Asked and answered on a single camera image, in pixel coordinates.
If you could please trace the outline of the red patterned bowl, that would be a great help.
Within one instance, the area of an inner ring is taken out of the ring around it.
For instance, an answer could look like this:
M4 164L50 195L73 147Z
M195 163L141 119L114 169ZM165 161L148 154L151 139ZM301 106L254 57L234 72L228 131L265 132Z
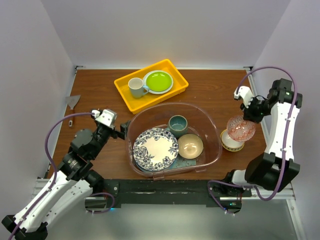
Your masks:
M237 142L250 140L256 132L256 124L249 120L244 120L242 115L231 117L226 125L227 134Z

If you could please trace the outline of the dark blue patterned plate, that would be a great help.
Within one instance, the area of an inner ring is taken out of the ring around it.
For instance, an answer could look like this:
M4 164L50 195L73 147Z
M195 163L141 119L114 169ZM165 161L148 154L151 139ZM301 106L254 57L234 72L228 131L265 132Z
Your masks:
M135 162L173 161L179 154L178 140L165 128L151 128L136 138L132 151Z

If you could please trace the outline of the teal glazed ceramic mug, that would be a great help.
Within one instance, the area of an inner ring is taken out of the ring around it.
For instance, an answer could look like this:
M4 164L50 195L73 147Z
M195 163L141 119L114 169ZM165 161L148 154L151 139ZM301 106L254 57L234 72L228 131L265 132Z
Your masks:
M174 115L169 119L166 129L178 139L187 134L188 121L182 115Z

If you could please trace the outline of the dark green lettered plate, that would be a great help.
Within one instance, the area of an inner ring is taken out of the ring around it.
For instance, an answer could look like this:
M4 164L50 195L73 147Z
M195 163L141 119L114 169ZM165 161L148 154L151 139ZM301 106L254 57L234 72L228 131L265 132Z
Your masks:
M145 172L159 172L159 171L170 169L175 162L176 162L175 160L163 159L161 161L150 161L150 162L138 161L136 162L136 165L139 169Z

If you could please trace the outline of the mint divided rectangular plate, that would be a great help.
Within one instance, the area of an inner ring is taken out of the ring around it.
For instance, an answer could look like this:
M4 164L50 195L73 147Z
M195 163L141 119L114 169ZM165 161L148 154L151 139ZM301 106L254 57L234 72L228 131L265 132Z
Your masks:
M171 169L180 169L185 167L193 167L197 164L195 159L185 159L183 157L177 157L171 166Z

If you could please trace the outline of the beige bowl with black rim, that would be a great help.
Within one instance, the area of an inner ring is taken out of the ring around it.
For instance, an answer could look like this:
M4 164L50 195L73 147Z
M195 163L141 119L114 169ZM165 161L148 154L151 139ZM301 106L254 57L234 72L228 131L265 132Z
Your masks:
M188 160L198 158L204 150L204 143L196 134L187 133L181 136L177 142L179 155Z

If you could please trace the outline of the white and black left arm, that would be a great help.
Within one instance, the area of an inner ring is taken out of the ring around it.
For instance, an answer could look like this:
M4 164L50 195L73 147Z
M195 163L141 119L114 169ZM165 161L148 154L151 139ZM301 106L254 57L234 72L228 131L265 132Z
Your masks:
M94 120L96 129L77 131L59 165L48 154L53 168L52 177L27 206L1 221L10 232L9 239L44 240L49 226L71 205L86 197L104 194L105 180L92 169L92 161L109 138L125 140L130 122L122 123L117 130L117 114L110 109L93 110L88 116Z

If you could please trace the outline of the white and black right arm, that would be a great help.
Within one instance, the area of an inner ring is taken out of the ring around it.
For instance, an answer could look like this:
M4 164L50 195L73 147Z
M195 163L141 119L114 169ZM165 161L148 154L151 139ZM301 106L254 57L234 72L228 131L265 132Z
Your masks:
M298 175L300 165L294 162L293 136L303 96L292 90L292 84L284 78L275 80L262 99L247 86L234 91L234 99L242 100L243 114L230 118L220 135L226 150L240 151L264 117L271 116L271 127L264 152L251 160L246 169L227 173L222 185L227 196L235 196L241 186L258 186L278 193Z

